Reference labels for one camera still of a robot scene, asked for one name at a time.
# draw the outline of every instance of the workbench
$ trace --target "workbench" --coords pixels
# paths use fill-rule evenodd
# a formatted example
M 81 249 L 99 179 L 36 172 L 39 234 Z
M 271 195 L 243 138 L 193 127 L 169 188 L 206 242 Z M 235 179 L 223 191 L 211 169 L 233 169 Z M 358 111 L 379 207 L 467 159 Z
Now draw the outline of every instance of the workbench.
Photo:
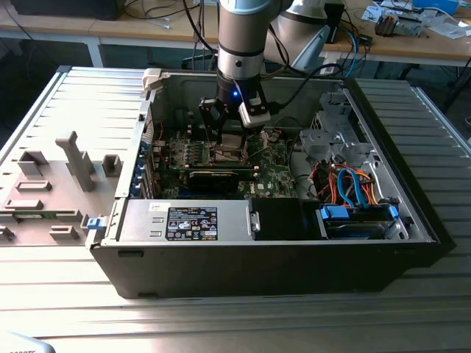
M 16 21 L 35 40 L 55 40 L 63 42 L 84 43 L 90 52 L 93 66 L 106 66 L 102 57 L 101 45 L 113 44 L 122 46 L 146 46 L 165 48 L 192 49 L 194 37 L 185 13 L 170 17 L 171 29 L 165 29 L 152 22 L 121 15 L 117 21 L 99 21 L 92 18 L 61 18 L 50 16 L 18 15 L 8 0 L 0 0 L 0 38 L 29 39 L 9 17 L 4 8 L 4 2 Z M 146 8 L 156 4 L 171 4 L 167 0 L 144 0 Z M 464 66 L 471 56 L 470 39 L 462 37 L 456 40 L 446 38 L 429 29 L 425 29 L 420 38 L 395 36 L 384 38 L 375 35 L 374 24 L 361 21 L 364 8 L 371 5 L 368 0 L 347 0 L 349 14 L 353 23 L 361 29 L 361 33 L 373 37 L 373 44 L 367 55 L 368 60 L 393 63 L 416 63 L 426 65 Z M 175 10 L 181 10 L 181 3 L 170 8 L 154 11 L 153 15 L 165 15 Z M 129 8 L 129 12 L 142 16 L 141 5 L 137 2 Z M 458 10 L 457 15 L 467 15 L 469 12 Z M 206 40 L 214 46 L 217 44 L 217 16 L 214 6 L 205 8 Z M 334 44 L 327 44 L 321 56 L 325 63 L 334 63 L 345 57 L 351 45 L 344 33 L 339 33 Z
M 88 129 L 77 114 L 100 110 L 96 123 L 107 127 L 84 140 L 92 160 L 107 153 L 100 141 L 109 137 L 126 149 L 142 74 L 56 73 L 0 151 L 0 202 L 20 173 L 15 151 L 44 137 L 54 153 L 61 129 Z M 97 85 L 108 93 L 95 95 L 90 107 Z M 120 118 L 108 113 L 117 102 L 126 112 Z M 380 293 L 129 300 L 84 246 L 0 247 L 0 331 L 42 339 L 57 353 L 464 352 L 471 349 L 471 227 L 457 224 L 451 253 Z

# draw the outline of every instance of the power supply label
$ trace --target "power supply label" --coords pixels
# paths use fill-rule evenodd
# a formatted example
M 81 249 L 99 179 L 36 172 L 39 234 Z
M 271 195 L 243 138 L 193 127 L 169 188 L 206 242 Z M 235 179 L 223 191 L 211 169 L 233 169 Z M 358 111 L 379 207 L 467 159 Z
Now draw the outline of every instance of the power supply label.
M 216 207 L 170 207 L 167 240 L 218 240 Z

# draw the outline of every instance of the metal table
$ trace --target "metal table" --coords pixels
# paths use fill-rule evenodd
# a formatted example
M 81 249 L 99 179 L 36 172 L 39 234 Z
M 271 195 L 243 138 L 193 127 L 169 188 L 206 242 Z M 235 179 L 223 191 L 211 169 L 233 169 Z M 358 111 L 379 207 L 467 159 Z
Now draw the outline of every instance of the metal table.
M 122 105 L 129 117 L 102 117 L 104 129 L 85 148 L 99 160 L 97 141 L 119 132 L 107 124 L 120 121 L 125 149 L 142 72 L 73 68 L 55 74 L 1 150 L 0 186 L 15 179 L 11 159 L 31 133 L 54 126 L 51 119 L 40 127 L 45 115 L 58 106 L 77 109 L 79 97 L 63 93 L 72 85 L 123 94 L 119 101 L 113 94 L 84 95 L 79 105 Z M 97 124 L 74 114 L 60 119 L 77 129 Z M 471 349 L 469 234 L 463 228 L 452 253 L 432 268 L 409 271 L 382 293 L 190 300 L 121 298 L 84 246 L 1 247 L 0 329 L 42 339 L 56 352 L 461 352 Z

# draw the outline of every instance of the electronic equipment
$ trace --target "electronic equipment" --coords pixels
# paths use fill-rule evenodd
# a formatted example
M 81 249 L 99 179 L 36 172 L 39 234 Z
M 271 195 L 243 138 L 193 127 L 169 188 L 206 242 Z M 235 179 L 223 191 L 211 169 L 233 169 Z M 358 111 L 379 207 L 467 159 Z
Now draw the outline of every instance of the electronic equipment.
M 327 15 L 327 25 L 330 27 L 327 43 L 335 43 L 341 15 L 345 10 L 345 4 L 342 0 L 327 0 L 325 2 L 324 10 Z
M 375 24 L 375 33 L 384 37 L 392 35 L 419 37 L 422 30 L 422 22 L 415 16 L 408 15 L 407 13 L 398 15 L 390 10 L 383 10 L 378 22 Z
M 20 15 L 92 17 L 116 20 L 126 0 L 11 0 Z
M 199 115 L 216 81 L 62 68 L 0 155 L 1 245 L 85 242 L 126 298 L 381 290 L 455 246 L 471 148 L 420 89 L 311 80 L 244 139 Z

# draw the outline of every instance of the white paper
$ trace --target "white paper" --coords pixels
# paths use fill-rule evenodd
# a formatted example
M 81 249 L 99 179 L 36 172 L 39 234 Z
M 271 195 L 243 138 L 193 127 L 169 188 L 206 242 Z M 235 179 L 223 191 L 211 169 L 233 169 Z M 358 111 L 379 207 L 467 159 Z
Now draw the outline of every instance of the white paper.
M 426 27 L 434 27 L 442 24 L 447 19 L 447 16 L 436 16 L 438 11 L 436 10 L 423 10 L 421 14 L 417 16 L 422 24 Z
M 363 14 L 363 16 L 361 16 L 361 19 L 363 21 L 371 21 L 371 22 L 376 23 L 376 22 L 378 22 L 383 10 L 388 10 L 389 12 L 395 13 L 397 15 L 402 15 L 403 14 L 402 11 L 394 11 L 394 10 L 391 10 L 391 9 L 384 9 L 381 6 L 368 6 L 366 8 L 365 13 Z
M 170 208 L 170 202 L 151 202 L 149 203 L 149 212 L 167 212 Z
M 466 24 L 466 23 L 464 23 L 463 21 L 459 21 L 458 26 L 460 26 L 461 28 L 463 28 L 463 27 L 468 27 L 469 24 Z
M 449 37 L 451 39 L 461 38 L 466 34 L 466 27 L 461 28 L 454 24 L 449 24 L 448 22 L 444 22 L 438 26 L 430 27 L 430 29 L 439 35 L 444 35 L 445 37 Z
M 392 9 L 402 7 L 404 10 L 412 10 L 412 1 L 388 1 L 385 0 L 381 3 L 381 7 L 390 7 Z

